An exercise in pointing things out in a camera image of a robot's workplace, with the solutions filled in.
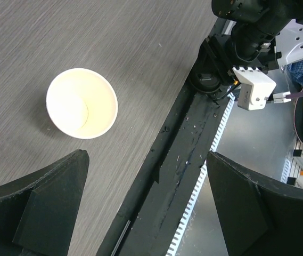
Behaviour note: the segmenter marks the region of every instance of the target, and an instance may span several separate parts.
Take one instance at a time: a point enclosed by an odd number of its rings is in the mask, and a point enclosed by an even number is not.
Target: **white plastic bracket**
[[[276,87],[275,81],[258,68],[233,68],[242,83],[238,106],[246,110],[263,109],[269,96]]]
[[[273,102],[274,103],[286,103],[290,102],[291,99],[287,99],[286,96],[290,95],[291,92],[281,92],[281,93],[276,93],[273,95]]]
[[[282,53],[279,66],[303,60],[303,25],[292,20],[275,38],[276,51]]]

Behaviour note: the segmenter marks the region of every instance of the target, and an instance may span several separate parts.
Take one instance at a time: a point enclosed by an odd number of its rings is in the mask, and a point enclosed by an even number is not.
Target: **gray wood grain table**
[[[90,167],[69,255],[95,255],[215,22],[211,0],[1,0],[0,185],[75,149]],[[113,128],[78,140],[50,121],[45,96],[83,67],[112,84]]]

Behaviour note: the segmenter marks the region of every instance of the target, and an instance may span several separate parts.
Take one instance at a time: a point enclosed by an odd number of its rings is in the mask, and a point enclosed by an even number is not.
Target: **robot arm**
[[[241,84],[238,105],[246,110],[263,109],[269,98],[275,103],[290,101],[290,92],[272,95],[276,83],[266,74],[289,61],[303,59],[303,51],[290,53],[290,47],[297,48],[297,37],[290,44],[283,39],[292,19],[300,24],[299,29],[303,27],[303,0],[213,0],[212,10],[236,24],[230,36],[206,38],[190,82],[216,100],[221,86]]]

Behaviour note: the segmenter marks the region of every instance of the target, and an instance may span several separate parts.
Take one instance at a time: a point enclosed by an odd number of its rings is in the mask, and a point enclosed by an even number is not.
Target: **cup rim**
[[[59,127],[53,120],[52,116],[51,116],[51,113],[50,113],[50,109],[48,109],[48,95],[50,95],[50,91],[51,91],[51,88],[53,87],[53,84],[56,84],[55,81],[58,77],[62,76],[62,75],[65,75],[66,73],[70,73],[72,71],[85,71],[85,72],[89,72],[97,77],[99,77],[102,81],[105,82],[105,84],[108,86],[108,88],[110,88],[110,91],[112,92],[113,94],[113,97],[114,97],[114,104],[115,104],[115,112],[114,112],[114,117],[112,119],[112,122],[110,123],[110,125],[108,125],[108,127],[98,133],[98,134],[95,134],[93,136],[76,136],[74,134],[71,134],[70,132],[67,132],[65,131],[62,127]],[[107,133],[113,126],[114,122],[116,121],[116,118],[117,118],[117,115],[118,115],[118,100],[117,100],[117,95],[112,87],[112,85],[105,79],[105,77],[103,77],[102,75],[100,75],[99,73],[93,71],[93,70],[90,70],[90,69],[86,69],[86,68],[71,68],[71,69],[67,69],[63,72],[61,72],[60,74],[58,74],[50,83],[48,89],[47,89],[47,94],[46,94],[46,109],[47,109],[47,112],[48,112],[48,115],[50,116],[50,119],[52,120],[53,124],[60,130],[62,131],[63,133],[65,133],[66,135],[68,136],[71,136],[73,138],[76,138],[76,139],[94,139],[94,138],[97,138],[97,137],[100,137],[102,135],[104,135],[105,133]]]

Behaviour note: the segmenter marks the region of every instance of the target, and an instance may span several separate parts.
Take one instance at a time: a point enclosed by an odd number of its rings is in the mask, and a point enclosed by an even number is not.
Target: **paper cup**
[[[117,97],[110,83],[84,68],[59,74],[48,88],[46,106],[56,127],[78,139],[105,134],[118,112]]]

